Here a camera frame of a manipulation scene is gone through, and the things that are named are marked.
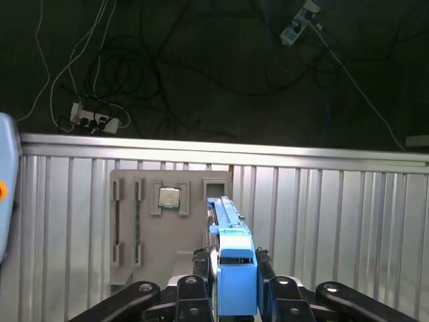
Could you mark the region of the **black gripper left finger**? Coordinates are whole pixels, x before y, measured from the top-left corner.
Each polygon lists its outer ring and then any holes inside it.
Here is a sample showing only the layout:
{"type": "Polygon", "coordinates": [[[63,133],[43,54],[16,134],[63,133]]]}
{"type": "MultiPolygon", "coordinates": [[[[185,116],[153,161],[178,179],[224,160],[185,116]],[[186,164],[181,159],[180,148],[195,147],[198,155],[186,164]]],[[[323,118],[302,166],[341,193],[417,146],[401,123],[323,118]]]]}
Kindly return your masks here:
{"type": "Polygon", "coordinates": [[[126,286],[72,321],[214,321],[209,295],[209,252],[192,255],[192,274],[175,276],[164,289],[150,281],[126,286]]]}

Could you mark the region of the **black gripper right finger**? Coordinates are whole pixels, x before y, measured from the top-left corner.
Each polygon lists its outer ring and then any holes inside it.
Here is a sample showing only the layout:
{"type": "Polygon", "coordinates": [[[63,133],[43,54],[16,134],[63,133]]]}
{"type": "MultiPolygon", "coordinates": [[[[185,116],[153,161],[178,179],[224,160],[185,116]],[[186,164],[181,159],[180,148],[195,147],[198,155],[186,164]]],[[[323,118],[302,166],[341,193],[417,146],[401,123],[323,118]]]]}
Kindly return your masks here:
{"type": "Polygon", "coordinates": [[[311,291],[292,276],[277,275],[268,251],[258,248],[255,255],[262,321],[415,321],[339,282],[323,282],[311,291]]]}

